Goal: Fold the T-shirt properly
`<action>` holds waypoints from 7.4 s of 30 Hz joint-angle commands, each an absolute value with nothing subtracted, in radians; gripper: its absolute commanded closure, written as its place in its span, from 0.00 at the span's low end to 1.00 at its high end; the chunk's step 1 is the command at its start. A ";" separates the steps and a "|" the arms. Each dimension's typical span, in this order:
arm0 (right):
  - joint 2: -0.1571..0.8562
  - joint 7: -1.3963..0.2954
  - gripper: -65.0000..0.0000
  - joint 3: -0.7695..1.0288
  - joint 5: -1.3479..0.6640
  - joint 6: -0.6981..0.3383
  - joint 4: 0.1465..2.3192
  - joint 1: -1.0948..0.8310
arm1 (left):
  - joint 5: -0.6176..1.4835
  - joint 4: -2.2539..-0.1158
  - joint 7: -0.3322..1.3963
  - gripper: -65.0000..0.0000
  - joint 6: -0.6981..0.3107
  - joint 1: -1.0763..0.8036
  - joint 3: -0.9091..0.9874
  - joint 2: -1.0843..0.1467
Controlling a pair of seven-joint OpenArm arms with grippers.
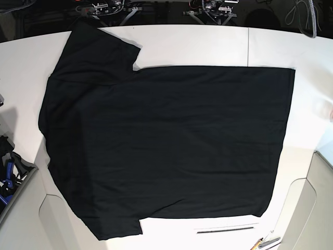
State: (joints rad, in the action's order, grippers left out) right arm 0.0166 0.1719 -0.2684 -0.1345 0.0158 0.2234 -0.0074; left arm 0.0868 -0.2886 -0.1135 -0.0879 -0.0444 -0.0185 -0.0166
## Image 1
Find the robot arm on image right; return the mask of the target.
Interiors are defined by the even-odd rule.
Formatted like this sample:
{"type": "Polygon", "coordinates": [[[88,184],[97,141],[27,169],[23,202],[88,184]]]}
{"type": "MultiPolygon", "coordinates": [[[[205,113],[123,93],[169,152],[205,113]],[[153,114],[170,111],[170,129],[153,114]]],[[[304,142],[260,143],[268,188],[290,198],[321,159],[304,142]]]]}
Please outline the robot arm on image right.
{"type": "Polygon", "coordinates": [[[184,16],[190,16],[197,23],[235,26],[234,19],[237,14],[233,12],[239,1],[225,0],[201,0],[189,1],[189,10],[183,12],[184,16]]]}

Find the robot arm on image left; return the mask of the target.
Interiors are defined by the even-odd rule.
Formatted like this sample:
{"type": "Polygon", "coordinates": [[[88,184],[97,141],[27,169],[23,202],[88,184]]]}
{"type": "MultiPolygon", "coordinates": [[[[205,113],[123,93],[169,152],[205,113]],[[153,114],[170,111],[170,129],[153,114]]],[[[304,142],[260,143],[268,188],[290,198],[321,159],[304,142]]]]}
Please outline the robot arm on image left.
{"type": "Polygon", "coordinates": [[[98,20],[103,26],[124,26],[135,14],[143,11],[142,4],[131,1],[74,1],[81,17],[98,20]]]}

